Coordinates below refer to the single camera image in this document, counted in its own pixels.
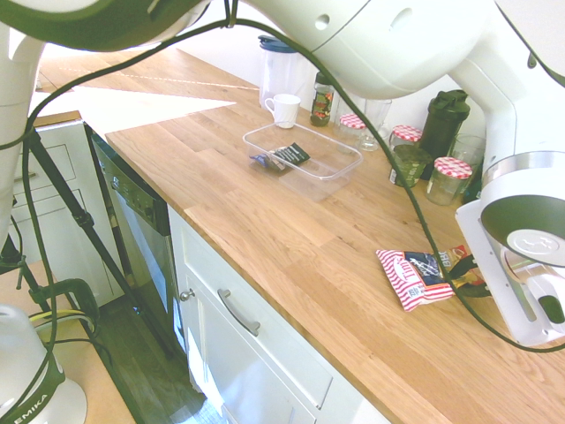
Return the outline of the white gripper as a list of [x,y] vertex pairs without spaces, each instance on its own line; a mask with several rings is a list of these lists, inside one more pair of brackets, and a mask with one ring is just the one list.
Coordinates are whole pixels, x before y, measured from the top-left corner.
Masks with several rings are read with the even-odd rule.
[[472,254],[448,272],[453,281],[478,265],[485,284],[465,284],[469,298],[493,296],[512,337],[521,345],[542,345],[564,337],[564,238],[547,231],[517,230],[510,247],[484,229],[479,201],[456,210]]

